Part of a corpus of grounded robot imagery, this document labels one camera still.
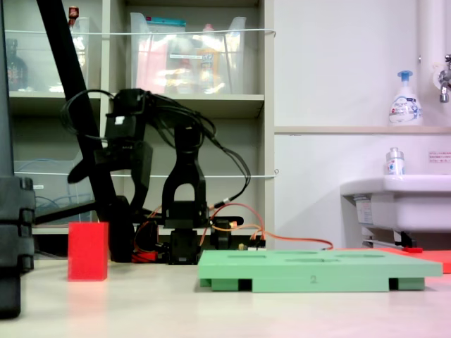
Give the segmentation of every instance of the green board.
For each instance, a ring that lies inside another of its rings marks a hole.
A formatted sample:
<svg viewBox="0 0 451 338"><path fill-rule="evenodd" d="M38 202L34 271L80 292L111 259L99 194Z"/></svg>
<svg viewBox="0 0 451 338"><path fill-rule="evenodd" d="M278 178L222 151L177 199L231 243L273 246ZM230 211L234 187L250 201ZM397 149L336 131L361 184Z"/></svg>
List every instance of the green board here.
<svg viewBox="0 0 451 338"><path fill-rule="evenodd" d="M198 265L213 291L381 292L423 290L442 265L384 251L216 251Z"/></svg>

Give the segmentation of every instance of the white table surface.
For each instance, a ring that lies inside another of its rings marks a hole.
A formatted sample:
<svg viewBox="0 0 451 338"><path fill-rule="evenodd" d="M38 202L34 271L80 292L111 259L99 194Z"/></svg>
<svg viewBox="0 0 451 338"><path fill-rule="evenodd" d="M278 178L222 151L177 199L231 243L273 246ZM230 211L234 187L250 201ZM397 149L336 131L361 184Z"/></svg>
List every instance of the white table surface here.
<svg viewBox="0 0 451 338"><path fill-rule="evenodd" d="M105 282L67 282L66 261L36 261L0 338L451 337L451 275L424 292L253 294L204 291L196 274L111 264Z"/></svg>

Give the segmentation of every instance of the label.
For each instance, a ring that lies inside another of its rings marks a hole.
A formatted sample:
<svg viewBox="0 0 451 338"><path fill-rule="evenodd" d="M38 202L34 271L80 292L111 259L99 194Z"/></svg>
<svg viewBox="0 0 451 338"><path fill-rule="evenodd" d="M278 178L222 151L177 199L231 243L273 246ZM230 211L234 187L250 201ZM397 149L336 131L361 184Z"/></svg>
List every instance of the label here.
<svg viewBox="0 0 451 338"><path fill-rule="evenodd" d="M393 102L388 120L392 123L416 120L422 116L420 103L412 98L399 96Z"/></svg>
<svg viewBox="0 0 451 338"><path fill-rule="evenodd" d="M429 151L429 163L451 163L451 151Z"/></svg>
<svg viewBox="0 0 451 338"><path fill-rule="evenodd" d="M359 223L373 224L373 213L371 211L371 202L369 199L356 201L356 207Z"/></svg>
<svg viewBox="0 0 451 338"><path fill-rule="evenodd" d="M391 158L387 162L387 174L404 175L404 160L402 158Z"/></svg>
<svg viewBox="0 0 451 338"><path fill-rule="evenodd" d="M169 54L170 58L190 58L192 60L202 60L202 55Z"/></svg>

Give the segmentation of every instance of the shelf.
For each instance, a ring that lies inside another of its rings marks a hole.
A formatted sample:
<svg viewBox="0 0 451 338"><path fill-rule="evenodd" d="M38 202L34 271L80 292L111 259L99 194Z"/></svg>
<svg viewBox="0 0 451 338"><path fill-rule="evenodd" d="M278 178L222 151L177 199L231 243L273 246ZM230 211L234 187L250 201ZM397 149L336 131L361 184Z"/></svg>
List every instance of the shelf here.
<svg viewBox="0 0 451 338"><path fill-rule="evenodd" d="M160 228L159 234L161 236L169 236L171 234L172 229L162 229ZM236 230L232 232L235 236L250 236L253 234L256 230L254 229L242 229L242 230ZM67 225L61 225L61 226L55 226L55 225L39 225L39 227L34 227L32 229L33 234L68 234L69 230ZM197 229L197 234L201 236L204 233L204 229ZM210 235L210 229L206 231L206 235Z"/></svg>
<svg viewBox="0 0 451 338"><path fill-rule="evenodd" d="M167 94L207 118L257 118L264 105L260 94Z"/></svg>
<svg viewBox="0 0 451 338"><path fill-rule="evenodd" d="M100 93L90 93L95 113L100 112ZM64 93L10 92L11 112L20 117L59 117L66 99Z"/></svg>
<svg viewBox="0 0 451 338"><path fill-rule="evenodd" d="M280 126L275 134L451 134L451 127L429 126Z"/></svg>
<svg viewBox="0 0 451 338"><path fill-rule="evenodd" d="M259 0L125 0L129 6L257 7Z"/></svg>

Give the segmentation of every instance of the water tap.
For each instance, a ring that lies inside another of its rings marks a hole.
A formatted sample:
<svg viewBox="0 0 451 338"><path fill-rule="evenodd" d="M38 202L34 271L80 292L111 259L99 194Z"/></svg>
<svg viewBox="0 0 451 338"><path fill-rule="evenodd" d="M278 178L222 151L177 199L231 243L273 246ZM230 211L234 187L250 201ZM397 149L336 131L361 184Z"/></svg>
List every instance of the water tap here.
<svg viewBox="0 0 451 338"><path fill-rule="evenodd" d="M440 72L440 102L446 104L450 101L450 95L448 94L448 87L451 81L451 54L445 56L445 61L447 63L448 69L442 70Z"/></svg>

